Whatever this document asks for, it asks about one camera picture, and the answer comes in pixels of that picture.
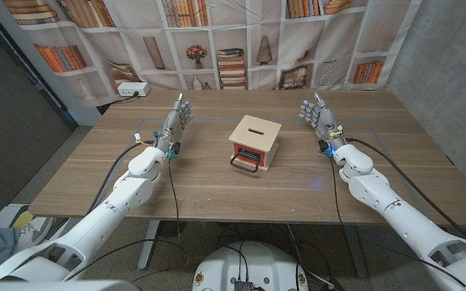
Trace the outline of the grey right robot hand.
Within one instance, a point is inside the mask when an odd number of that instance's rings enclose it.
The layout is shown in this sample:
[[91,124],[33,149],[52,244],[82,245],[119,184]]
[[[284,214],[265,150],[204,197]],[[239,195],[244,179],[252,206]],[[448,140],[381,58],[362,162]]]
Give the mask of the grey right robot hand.
[[335,151],[346,144],[342,126],[337,123],[320,93],[314,93],[315,102],[303,101],[299,116],[316,132],[318,149],[322,154],[333,157]]

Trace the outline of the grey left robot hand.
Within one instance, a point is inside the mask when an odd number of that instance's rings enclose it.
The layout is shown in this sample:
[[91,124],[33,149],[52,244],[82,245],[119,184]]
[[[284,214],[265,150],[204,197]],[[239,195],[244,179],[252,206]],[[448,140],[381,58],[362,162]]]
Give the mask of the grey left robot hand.
[[184,101],[183,97],[184,94],[180,92],[157,137],[156,148],[167,156],[172,146],[183,137],[186,126],[193,118],[192,105],[188,100]]

